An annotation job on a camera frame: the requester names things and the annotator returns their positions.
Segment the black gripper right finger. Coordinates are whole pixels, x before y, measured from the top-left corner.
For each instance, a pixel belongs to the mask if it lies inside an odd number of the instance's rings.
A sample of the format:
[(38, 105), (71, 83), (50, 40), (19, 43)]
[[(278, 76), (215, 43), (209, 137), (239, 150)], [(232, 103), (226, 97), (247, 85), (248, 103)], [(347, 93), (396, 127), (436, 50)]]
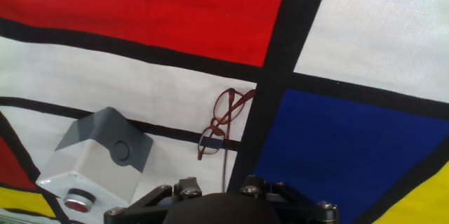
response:
[(269, 183), (262, 177), (250, 175), (240, 193), (268, 203), (281, 223), (339, 223), (336, 204), (316, 203), (284, 182)]

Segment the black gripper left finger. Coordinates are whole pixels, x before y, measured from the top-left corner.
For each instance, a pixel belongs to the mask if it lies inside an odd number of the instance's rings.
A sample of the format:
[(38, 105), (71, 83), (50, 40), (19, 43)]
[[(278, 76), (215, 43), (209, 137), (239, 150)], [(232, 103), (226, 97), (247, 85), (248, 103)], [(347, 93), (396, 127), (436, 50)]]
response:
[(104, 213), (104, 224), (162, 223), (177, 204), (202, 196), (195, 177), (180, 179), (174, 185), (163, 184), (128, 207), (117, 206)]

